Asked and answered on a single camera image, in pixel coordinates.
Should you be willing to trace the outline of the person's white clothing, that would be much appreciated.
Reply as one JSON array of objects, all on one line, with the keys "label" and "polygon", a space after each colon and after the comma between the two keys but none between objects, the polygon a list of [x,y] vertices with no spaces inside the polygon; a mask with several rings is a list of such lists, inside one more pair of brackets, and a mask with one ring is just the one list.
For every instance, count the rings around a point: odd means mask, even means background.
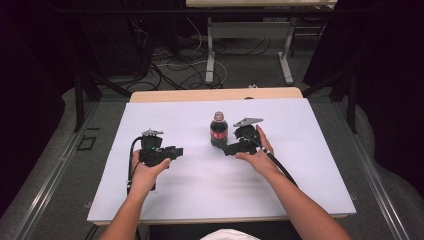
[{"label": "person's white clothing", "polygon": [[219,229],[207,234],[200,240],[260,240],[250,234],[235,229]]}]

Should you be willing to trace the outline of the dark cola bottle red label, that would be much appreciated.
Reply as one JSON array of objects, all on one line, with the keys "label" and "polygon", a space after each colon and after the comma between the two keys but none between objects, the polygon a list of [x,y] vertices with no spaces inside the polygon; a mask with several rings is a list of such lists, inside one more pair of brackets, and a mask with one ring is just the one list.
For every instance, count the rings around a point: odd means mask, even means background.
[{"label": "dark cola bottle red label", "polygon": [[228,123],[224,118],[224,113],[217,111],[210,123],[211,144],[222,149],[228,141]]}]

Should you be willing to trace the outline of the desk with white legs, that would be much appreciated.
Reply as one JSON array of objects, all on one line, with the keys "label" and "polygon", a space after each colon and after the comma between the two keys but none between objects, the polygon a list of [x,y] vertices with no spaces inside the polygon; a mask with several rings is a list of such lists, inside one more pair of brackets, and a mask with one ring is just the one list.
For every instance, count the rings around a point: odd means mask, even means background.
[{"label": "desk with white legs", "polygon": [[[316,10],[318,7],[333,8],[338,0],[186,0],[186,6],[194,10]],[[283,79],[286,84],[294,83],[287,56],[295,31],[295,17],[285,17],[283,21],[236,21],[216,22],[207,18],[208,59],[205,82],[214,80],[215,39],[283,39],[283,51],[278,53]]]}]

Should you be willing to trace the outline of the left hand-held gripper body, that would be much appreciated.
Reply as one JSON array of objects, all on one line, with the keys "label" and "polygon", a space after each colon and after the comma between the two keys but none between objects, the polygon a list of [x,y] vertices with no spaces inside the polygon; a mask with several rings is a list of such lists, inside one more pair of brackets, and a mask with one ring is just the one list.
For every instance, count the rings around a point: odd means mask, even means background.
[{"label": "left hand-held gripper body", "polygon": [[151,129],[142,133],[139,161],[148,167],[159,165],[169,158],[171,153],[174,153],[168,150],[168,147],[161,147],[163,139],[159,137],[159,134],[162,134],[162,131]]}]

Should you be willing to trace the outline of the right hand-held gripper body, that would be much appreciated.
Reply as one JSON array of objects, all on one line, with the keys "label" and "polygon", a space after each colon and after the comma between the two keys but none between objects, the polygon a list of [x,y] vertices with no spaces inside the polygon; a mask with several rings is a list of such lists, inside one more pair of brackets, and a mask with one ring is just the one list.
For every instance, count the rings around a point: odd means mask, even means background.
[{"label": "right hand-held gripper body", "polygon": [[245,117],[234,124],[234,127],[236,127],[234,135],[241,147],[241,152],[248,152],[250,154],[255,154],[257,152],[257,148],[261,145],[261,141],[254,124],[262,121],[262,118]]}]

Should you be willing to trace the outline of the person's right hand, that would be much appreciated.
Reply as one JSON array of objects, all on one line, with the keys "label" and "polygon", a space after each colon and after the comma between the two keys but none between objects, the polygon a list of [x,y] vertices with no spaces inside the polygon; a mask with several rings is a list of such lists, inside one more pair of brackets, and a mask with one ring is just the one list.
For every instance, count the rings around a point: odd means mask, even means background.
[{"label": "person's right hand", "polygon": [[[256,130],[259,133],[259,137],[263,146],[265,146],[265,148],[267,148],[271,151],[271,153],[273,153],[273,148],[259,125],[256,125]],[[259,150],[253,155],[238,152],[235,154],[235,158],[248,162],[253,167],[253,169],[266,180],[269,180],[271,176],[284,176],[282,172],[278,169],[276,164],[273,163],[273,161],[266,155],[263,150]]]}]

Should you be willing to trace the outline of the person's left hand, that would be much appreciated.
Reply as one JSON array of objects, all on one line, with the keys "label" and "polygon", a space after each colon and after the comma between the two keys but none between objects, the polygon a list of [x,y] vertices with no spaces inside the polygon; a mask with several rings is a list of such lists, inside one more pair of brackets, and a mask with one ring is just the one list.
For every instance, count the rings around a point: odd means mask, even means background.
[{"label": "person's left hand", "polygon": [[139,161],[140,151],[133,153],[131,170],[131,187],[129,197],[134,199],[145,199],[154,186],[157,177],[167,169],[171,163],[169,158],[163,160],[159,165],[148,167]]}]

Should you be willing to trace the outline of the black metal stand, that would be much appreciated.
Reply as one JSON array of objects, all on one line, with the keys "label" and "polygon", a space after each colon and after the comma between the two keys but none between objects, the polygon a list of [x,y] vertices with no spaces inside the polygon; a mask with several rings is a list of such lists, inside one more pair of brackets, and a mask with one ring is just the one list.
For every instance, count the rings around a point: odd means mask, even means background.
[{"label": "black metal stand", "polygon": [[336,86],[330,93],[331,102],[341,102],[344,96],[348,97],[346,122],[350,130],[356,134],[356,100],[358,90],[358,72],[355,70],[341,70],[330,77],[320,81],[312,87],[308,87],[302,92],[304,97],[308,97],[312,93],[322,89],[328,84],[335,83]]},{"label": "black metal stand", "polygon": [[87,95],[91,101],[98,102],[102,98],[98,85],[104,85],[107,88],[119,93],[123,97],[129,98],[132,93],[112,83],[107,78],[94,73],[91,70],[87,72],[77,72],[74,74],[74,90],[75,90],[75,110],[76,125],[75,132],[78,132],[85,122],[84,112],[84,95]]}]

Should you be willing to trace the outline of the metal floor rail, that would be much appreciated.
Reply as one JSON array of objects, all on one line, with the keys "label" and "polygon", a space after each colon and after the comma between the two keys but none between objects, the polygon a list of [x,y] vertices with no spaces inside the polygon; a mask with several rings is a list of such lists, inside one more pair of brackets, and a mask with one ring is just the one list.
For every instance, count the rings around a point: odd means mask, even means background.
[{"label": "metal floor rail", "polygon": [[347,123],[343,104],[334,103],[333,106],[342,122],[342,125],[353,142],[355,151],[359,156],[359,165],[362,168],[362,172],[364,173],[374,199],[376,200],[380,212],[382,213],[394,240],[410,240],[410,236],[382,184],[381,177],[375,168],[375,165],[373,164],[370,156],[367,154],[358,134],[354,133]]},{"label": "metal floor rail", "polygon": [[66,170],[71,163],[76,152],[87,152],[91,150],[96,141],[95,137],[87,137],[85,132],[87,125],[96,114],[99,103],[91,103],[85,113],[86,122],[82,127],[71,136],[71,139],[66,146],[62,155],[58,158],[58,162],[52,172],[48,175],[46,181],[43,183],[41,189],[35,196],[27,211],[22,223],[19,225],[18,230],[12,240],[31,240],[36,226],[41,219],[44,211],[50,203],[61,179],[66,173]]}]

